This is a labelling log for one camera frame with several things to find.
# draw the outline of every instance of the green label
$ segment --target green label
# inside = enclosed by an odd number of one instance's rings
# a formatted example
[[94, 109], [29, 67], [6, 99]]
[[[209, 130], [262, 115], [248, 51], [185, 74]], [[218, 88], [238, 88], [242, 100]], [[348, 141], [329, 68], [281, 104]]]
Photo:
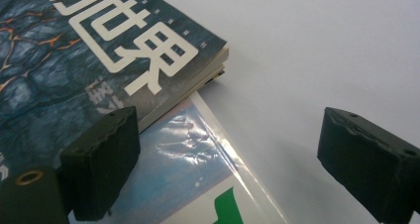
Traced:
[[234, 187], [229, 188], [227, 191], [216, 197], [214, 206], [217, 213], [217, 221], [215, 224], [242, 224], [241, 213], [239, 212], [238, 205], [234, 196]]

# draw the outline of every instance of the metal ring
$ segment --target metal ring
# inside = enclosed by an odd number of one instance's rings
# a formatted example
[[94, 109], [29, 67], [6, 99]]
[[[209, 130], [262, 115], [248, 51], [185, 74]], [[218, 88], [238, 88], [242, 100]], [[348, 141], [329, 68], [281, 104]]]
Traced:
[[43, 175], [44, 173], [40, 170], [30, 170], [21, 174], [16, 178], [15, 182], [18, 185], [24, 186], [39, 180]]

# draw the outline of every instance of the stack of books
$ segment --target stack of books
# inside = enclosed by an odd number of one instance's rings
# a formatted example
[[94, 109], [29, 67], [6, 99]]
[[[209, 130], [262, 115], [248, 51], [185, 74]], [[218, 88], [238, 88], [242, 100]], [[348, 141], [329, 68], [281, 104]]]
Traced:
[[138, 166], [100, 223], [281, 223], [199, 95], [185, 100], [227, 58], [224, 40], [163, 0], [0, 0], [1, 180], [58, 168], [101, 117], [136, 106]]

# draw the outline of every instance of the white background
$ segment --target white background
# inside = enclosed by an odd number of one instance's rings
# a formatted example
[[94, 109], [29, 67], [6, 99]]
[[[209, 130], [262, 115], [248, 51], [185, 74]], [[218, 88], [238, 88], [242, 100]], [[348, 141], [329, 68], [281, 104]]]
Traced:
[[420, 0], [165, 1], [228, 41], [200, 94], [290, 223], [377, 223], [318, 162], [322, 118], [420, 146]]

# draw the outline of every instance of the blue book cover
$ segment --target blue book cover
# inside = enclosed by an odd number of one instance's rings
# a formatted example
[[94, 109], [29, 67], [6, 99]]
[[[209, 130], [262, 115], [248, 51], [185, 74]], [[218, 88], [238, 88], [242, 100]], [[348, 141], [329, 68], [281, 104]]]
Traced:
[[135, 105], [144, 130], [225, 45], [162, 0], [0, 0], [0, 178], [57, 168], [112, 110]]
[[70, 223], [275, 223], [280, 209], [198, 93], [140, 135], [142, 152], [110, 214]]

